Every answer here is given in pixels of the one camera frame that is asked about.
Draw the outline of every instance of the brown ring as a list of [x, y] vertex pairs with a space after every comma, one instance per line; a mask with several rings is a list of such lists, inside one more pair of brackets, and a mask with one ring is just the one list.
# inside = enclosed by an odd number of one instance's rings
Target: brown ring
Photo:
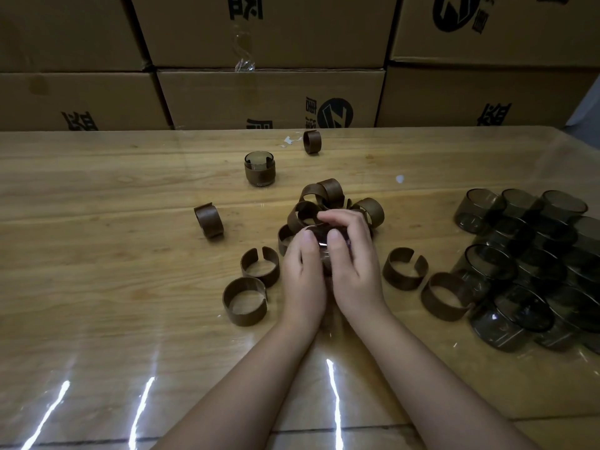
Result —
[[325, 188], [327, 193], [326, 202], [317, 197], [317, 203], [323, 205], [326, 209], [342, 208], [344, 206], [344, 191], [341, 189], [341, 184], [335, 178], [328, 178], [319, 182]]
[[306, 185], [300, 194], [299, 202], [304, 202], [304, 196], [308, 196], [309, 194], [314, 194], [317, 198], [327, 199], [327, 191], [323, 188], [323, 185], [319, 185], [318, 183]]
[[265, 287], [271, 287], [273, 284], [277, 282], [279, 279], [279, 256], [273, 248], [269, 248], [263, 246], [263, 258], [275, 264], [275, 266], [271, 269], [271, 271], [266, 272], [264, 275], [251, 275], [248, 273], [248, 268], [251, 264], [258, 262], [259, 260], [259, 251], [256, 248], [252, 248], [249, 251], [246, 251], [242, 256], [242, 259], [239, 261], [239, 265], [242, 267], [242, 274], [245, 277], [256, 278], [262, 281]]
[[290, 230], [288, 225], [282, 226], [279, 232], [277, 232], [277, 245], [279, 247], [279, 254], [282, 256], [286, 255], [288, 251], [289, 243], [286, 243], [284, 240], [288, 237], [293, 237], [294, 233]]
[[[461, 302], [462, 307], [448, 305], [438, 298], [432, 286], [443, 287], [452, 292]], [[461, 278], [450, 273], [436, 273], [421, 291], [421, 302], [427, 311], [438, 319], [453, 322], [462, 318], [475, 304], [475, 297], [467, 284]]]
[[303, 220], [312, 218], [315, 223], [319, 221], [317, 219], [317, 214], [321, 211], [319, 206], [313, 202], [308, 200], [304, 200], [303, 202], [298, 202], [294, 205], [294, 208], [287, 216], [287, 226], [292, 231], [294, 235], [300, 232], [304, 227], [309, 226], [310, 224], [306, 224]]
[[275, 181], [275, 157], [272, 153], [268, 153], [271, 158], [266, 159], [264, 164], [250, 164], [250, 160], [247, 159], [252, 153], [250, 152], [244, 157], [244, 170], [246, 171], [246, 178], [252, 186], [259, 188], [269, 186]]
[[[245, 290], [255, 290], [265, 298], [260, 302], [257, 309], [246, 312], [245, 314], [237, 314], [232, 311], [229, 305], [231, 305], [231, 302], [237, 294], [244, 292]], [[249, 327], [250, 325], [260, 322], [266, 316], [266, 288], [265, 285], [256, 278], [242, 277], [234, 279], [223, 291], [222, 301], [229, 320], [235, 325]]]
[[385, 219], [385, 213], [383, 212], [383, 207], [377, 202], [375, 199], [371, 197], [364, 198], [359, 200], [352, 206], [352, 208], [362, 208], [366, 211], [371, 218], [371, 226], [373, 228], [379, 227], [382, 225], [383, 220]]
[[410, 262], [413, 254], [415, 254], [414, 249], [396, 248], [392, 249], [387, 255], [387, 260], [383, 265], [383, 277], [397, 289], [415, 290], [422, 283], [425, 276], [427, 276], [427, 272], [429, 272], [429, 264], [423, 256], [419, 256], [415, 262], [415, 271], [419, 274], [417, 277], [403, 275], [393, 267], [392, 262]]
[[319, 134], [319, 131], [304, 131], [302, 138], [304, 140], [304, 151], [309, 155], [321, 151], [321, 135]]
[[194, 208], [194, 213], [206, 238], [223, 234], [221, 217], [212, 202]]

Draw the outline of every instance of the person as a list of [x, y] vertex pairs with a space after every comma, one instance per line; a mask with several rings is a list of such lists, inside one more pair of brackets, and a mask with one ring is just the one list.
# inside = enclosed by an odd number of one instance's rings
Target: person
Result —
[[[363, 216], [349, 210], [318, 215], [346, 226], [327, 235], [335, 300], [369, 349], [429, 450], [539, 449], [466, 385], [388, 309], [377, 253]], [[164, 437], [155, 450], [264, 448], [298, 365], [326, 305], [314, 234], [302, 230], [282, 263], [280, 320]]]

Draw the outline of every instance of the cardboard box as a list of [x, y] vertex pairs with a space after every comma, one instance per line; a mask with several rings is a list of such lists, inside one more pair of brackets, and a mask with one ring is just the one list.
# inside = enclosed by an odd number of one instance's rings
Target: cardboard box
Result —
[[597, 71], [393, 67], [377, 127], [548, 125], [562, 128]]
[[141, 71], [124, 0], [0, 0], [0, 71]]
[[385, 71], [166, 71], [175, 129], [373, 128]]
[[380, 68], [397, 0], [132, 1], [158, 67]]
[[403, 0], [390, 58], [600, 67], [600, 0]]
[[155, 76], [0, 74], [0, 131], [169, 129]]

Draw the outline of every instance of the person's left hand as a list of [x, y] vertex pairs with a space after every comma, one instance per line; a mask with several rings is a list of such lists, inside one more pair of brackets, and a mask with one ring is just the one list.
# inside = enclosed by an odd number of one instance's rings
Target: person's left hand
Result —
[[314, 335], [325, 314], [327, 291], [319, 244], [314, 234], [302, 229], [290, 243], [282, 265], [283, 322], [301, 325]]

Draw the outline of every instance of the table surface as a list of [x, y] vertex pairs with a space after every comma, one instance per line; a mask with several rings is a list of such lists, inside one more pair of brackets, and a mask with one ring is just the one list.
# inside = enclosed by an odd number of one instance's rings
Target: table surface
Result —
[[[0, 447], [33, 439], [120, 450], [133, 437], [149, 448], [276, 321], [280, 282], [252, 327], [229, 322], [221, 293], [247, 249], [277, 247], [306, 184], [336, 178], [353, 200], [377, 199], [386, 213], [374, 237], [380, 262], [405, 246], [426, 256], [430, 272], [449, 271], [472, 240], [452, 221], [470, 188], [561, 189], [600, 215], [600, 153], [553, 128], [321, 134], [323, 150], [309, 157], [294, 130], [0, 133]], [[275, 156], [270, 187], [245, 179], [254, 150]], [[221, 241], [206, 241], [194, 217], [207, 202], [221, 214]], [[385, 282], [384, 292], [431, 350], [544, 446], [597, 444], [599, 356], [534, 344], [502, 353], [466, 320], [432, 317], [416, 292]], [[333, 385], [347, 449], [423, 448], [334, 308], [270, 446], [332, 448]]]

